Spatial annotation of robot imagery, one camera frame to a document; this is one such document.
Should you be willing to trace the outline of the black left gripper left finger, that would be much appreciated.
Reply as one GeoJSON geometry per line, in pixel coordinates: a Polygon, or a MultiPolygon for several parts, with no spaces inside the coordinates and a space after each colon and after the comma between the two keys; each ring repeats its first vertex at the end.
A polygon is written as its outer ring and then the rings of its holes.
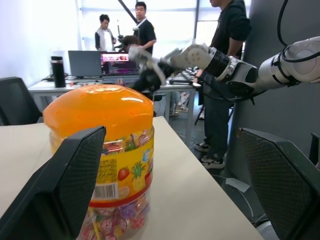
{"type": "Polygon", "coordinates": [[[2,240],[75,240],[96,185],[106,128],[66,138],[0,218],[2,240]]]}

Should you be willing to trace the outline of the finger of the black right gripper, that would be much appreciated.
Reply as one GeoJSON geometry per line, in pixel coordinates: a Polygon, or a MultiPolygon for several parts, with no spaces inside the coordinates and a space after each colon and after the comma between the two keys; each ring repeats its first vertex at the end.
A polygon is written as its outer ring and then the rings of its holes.
{"type": "Polygon", "coordinates": [[[142,83],[161,83],[162,79],[153,69],[145,68],[140,72],[138,81],[142,83]]]}
{"type": "Polygon", "coordinates": [[[151,91],[152,93],[157,91],[159,88],[161,87],[161,81],[160,80],[143,80],[140,79],[138,81],[136,81],[133,85],[132,85],[132,89],[142,93],[144,91],[151,91]]]}

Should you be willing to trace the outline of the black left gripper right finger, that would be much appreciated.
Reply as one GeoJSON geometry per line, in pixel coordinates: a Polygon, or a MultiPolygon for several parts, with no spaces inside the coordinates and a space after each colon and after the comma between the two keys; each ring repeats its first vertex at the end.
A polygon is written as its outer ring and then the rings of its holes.
{"type": "Polygon", "coordinates": [[[281,240],[320,238],[320,171],[289,140],[238,130],[254,191],[281,240]]]}

